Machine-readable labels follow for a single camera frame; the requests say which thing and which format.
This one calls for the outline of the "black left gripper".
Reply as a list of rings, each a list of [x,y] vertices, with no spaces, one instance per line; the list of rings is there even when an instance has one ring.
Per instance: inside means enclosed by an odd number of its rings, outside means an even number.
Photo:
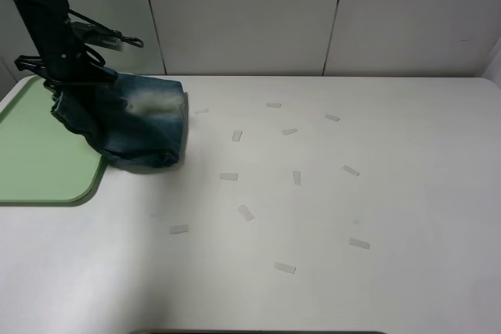
[[[143,40],[125,36],[76,11],[65,17],[47,11],[20,15],[38,54],[17,57],[15,66],[46,79],[51,86],[113,84],[118,74],[106,68],[105,59],[91,46],[117,51],[124,44],[144,47]]]

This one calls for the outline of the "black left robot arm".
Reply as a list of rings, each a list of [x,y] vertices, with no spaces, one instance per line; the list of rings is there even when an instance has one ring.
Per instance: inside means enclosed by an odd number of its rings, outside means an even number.
[[[50,86],[113,84],[118,74],[92,45],[121,50],[143,48],[139,38],[123,35],[70,8],[68,0],[11,0],[38,51],[17,57],[18,70],[46,79]]]

